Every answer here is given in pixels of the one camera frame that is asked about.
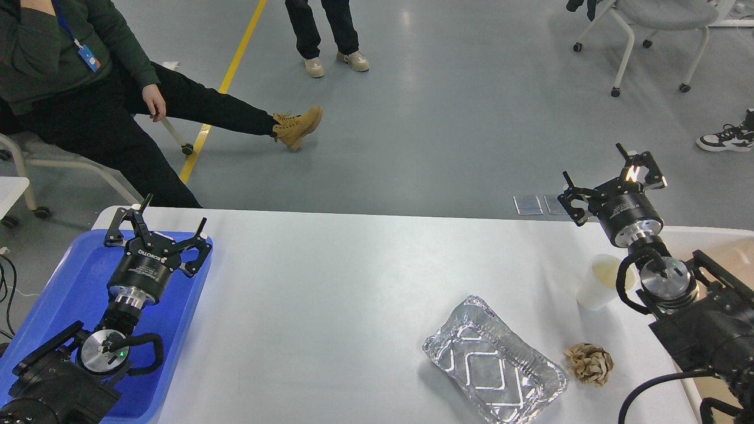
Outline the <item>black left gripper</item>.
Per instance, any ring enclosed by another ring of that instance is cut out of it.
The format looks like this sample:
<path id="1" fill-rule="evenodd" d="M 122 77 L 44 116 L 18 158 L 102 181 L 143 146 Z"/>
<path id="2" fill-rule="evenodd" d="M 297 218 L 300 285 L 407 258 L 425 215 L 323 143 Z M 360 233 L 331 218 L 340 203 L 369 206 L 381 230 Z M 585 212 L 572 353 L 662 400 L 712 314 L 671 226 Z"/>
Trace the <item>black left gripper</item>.
<path id="1" fill-rule="evenodd" d="M 158 304 L 173 271 L 178 269 L 191 279 L 212 250 L 212 244 L 202 236 L 207 217 L 200 220 L 191 238 L 178 242 L 169 236 L 153 238 L 143 217 L 152 200 L 153 194 L 148 194 L 141 204 L 120 207 L 106 231 L 105 247 L 124 247 L 124 255 L 106 286 L 111 301 L 121 296 L 133 298 L 137 307 Z M 120 229 L 124 221 L 129 222 L 134 231 L 134 238 L 128 241 Z M 181 255 L 190 250 L 197 250 L 197 257 L 184 260 Z"/>

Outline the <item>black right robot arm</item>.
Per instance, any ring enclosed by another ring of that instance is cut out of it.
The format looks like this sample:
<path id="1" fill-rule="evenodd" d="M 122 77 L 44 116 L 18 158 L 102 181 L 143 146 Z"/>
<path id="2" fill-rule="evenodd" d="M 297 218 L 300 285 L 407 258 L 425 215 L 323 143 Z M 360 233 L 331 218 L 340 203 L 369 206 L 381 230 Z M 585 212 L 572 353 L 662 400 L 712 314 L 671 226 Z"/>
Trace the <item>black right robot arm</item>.
<path id="1" fill-rule="evenodd" d="M 671 255 L 660 238 L 663 220 L 644 191 L 665 188 L 667 180 L 649 152 L 617 149 L 625 163 L 619 176 L 596 186 L 566 186 L 558 201 L 577 226 L 595 216 L 614 247 L 626 248 L 615 281 L 619 299 L 631 309 L 654 317 L 651 330 L 679 367 L 633 389 L 620 407 L 625 422 L 629 407 L 644 391 L 660 383 L 714 377 L 727 384 L 738 405 L 717 398 L 701 400 L 703 423 L 719 410 L 735 423 L 753 419 L 753 293 L 705 252 L 692 258 Z"/>

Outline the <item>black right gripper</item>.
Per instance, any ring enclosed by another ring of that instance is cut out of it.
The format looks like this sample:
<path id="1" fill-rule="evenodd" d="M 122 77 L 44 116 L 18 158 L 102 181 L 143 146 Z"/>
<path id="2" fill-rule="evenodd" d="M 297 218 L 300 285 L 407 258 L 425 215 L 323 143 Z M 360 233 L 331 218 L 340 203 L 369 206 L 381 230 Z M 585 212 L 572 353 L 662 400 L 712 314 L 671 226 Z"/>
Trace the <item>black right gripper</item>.
<path id="1" fill-rule="evenodd" d="M 577 187 L 563 171 L 566 185 L 557 200 L 579 227 L 595 215 L 614 247 L 630 248 L 641 240 L 658 242 L 663 220 L 644 191 L 662 190 L 667 187 L 667 180 L 650 152 L 631 153 L 620 143 L 616 147 L 625 164 L 614 187 L 601 185 L 605 193 L 597 188 Z"/>

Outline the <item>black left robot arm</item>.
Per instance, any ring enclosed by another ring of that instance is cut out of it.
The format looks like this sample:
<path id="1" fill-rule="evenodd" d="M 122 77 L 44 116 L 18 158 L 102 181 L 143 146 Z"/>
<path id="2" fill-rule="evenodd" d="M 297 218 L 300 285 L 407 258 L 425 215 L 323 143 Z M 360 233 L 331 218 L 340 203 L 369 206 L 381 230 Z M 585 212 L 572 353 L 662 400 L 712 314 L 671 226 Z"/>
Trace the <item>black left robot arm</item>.
<path id="1" fill-rule="evenodd" d="M 145 206 L 76 239 L 2 357 L 3 423 L 146 423 L 167 394 L 211 261 Z"/>

